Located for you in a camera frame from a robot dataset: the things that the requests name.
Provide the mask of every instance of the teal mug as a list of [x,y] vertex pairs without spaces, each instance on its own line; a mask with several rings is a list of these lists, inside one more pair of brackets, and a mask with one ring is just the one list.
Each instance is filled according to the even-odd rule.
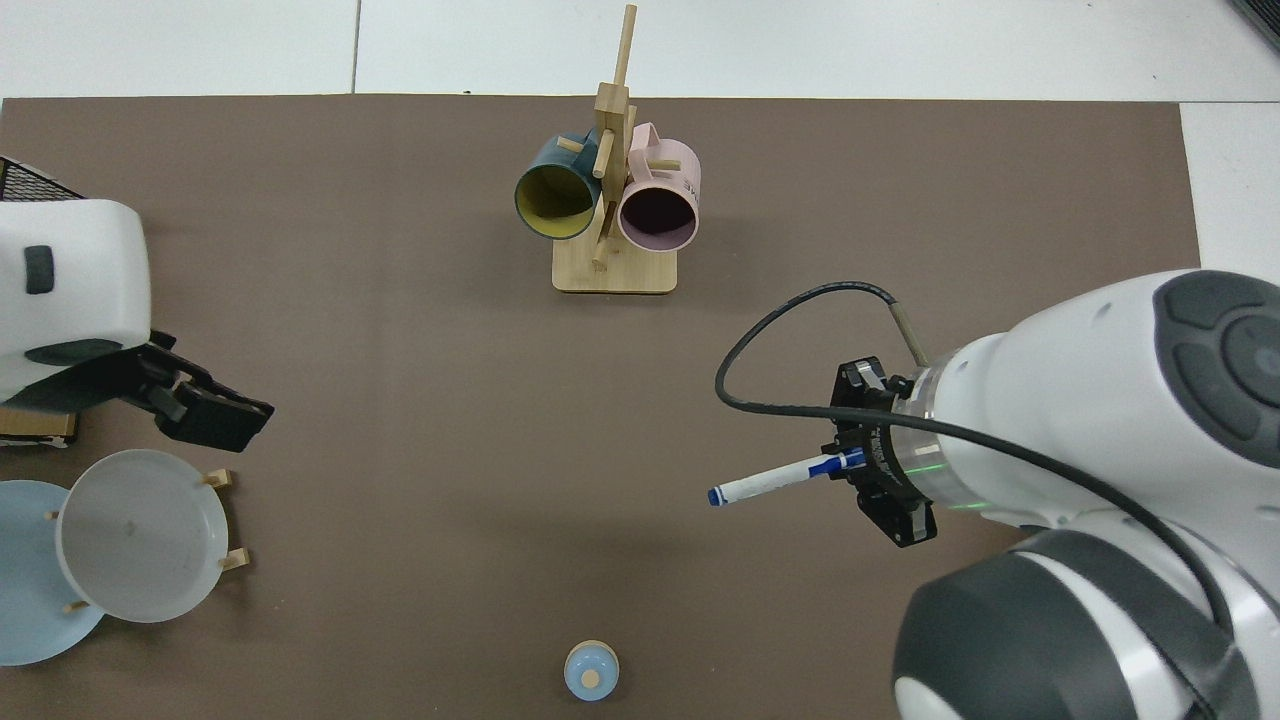
[[543,145],[516,183],[516,213],[529,229],[567,240],[591,224],[600,181],[591,176],[600,145],[595,131],[561,133]]

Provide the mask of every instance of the mug handle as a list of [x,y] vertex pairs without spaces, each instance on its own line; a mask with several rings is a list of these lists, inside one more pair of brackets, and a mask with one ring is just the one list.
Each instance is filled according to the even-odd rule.
[[631,170],[631,179],[645,182],[653,179],[653,170],[649,169],[649,149],[657,147],[659,142],[658,131],[653,123],[636,126],[631,137],[631,150],[627,152],[627,169]]

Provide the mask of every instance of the pink mug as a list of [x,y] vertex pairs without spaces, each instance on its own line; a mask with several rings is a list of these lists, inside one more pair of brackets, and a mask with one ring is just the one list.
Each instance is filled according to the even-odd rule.
[[631,182],[618,202],[618,228],[632,245],[671,252],[698,234],[703,168],[678,140],[662,140],[653,123],[636,126],[627,154]]

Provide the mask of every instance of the brown mat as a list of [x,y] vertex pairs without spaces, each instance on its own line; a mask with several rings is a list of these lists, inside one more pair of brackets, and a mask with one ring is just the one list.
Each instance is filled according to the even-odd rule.
[[[933,352],[1130,275],[1197,264],[1178,108],[639,100],[701,156],[703,229],[664,297],[568,296],[512,187],[590,99],[9,100],[0,152],[138,210],[155,320],[278,405],[243,455],[115,402],[72,450],[0,451],[69,486],[128,447],[241,473],[253,565],[160,625],[108,618],[4,669],[4,717],[892,717],[920,583],[1016,534],[943,512],[900,551],[850,488],[710,509],[829,424],[718,404],[719,359],[833,279],[897,295]],[[731,378],[827,400],[908,355],[869,297],[812,304]],[[622,660],[573,700],[564,655]]]

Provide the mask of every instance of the small blue bottle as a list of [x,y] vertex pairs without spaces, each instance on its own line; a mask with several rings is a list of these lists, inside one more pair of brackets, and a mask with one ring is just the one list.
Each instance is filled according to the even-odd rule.
[[618,685],[618,656],[600,641],[577,643],[564,660],[564,684],[579,700],[603,700]]

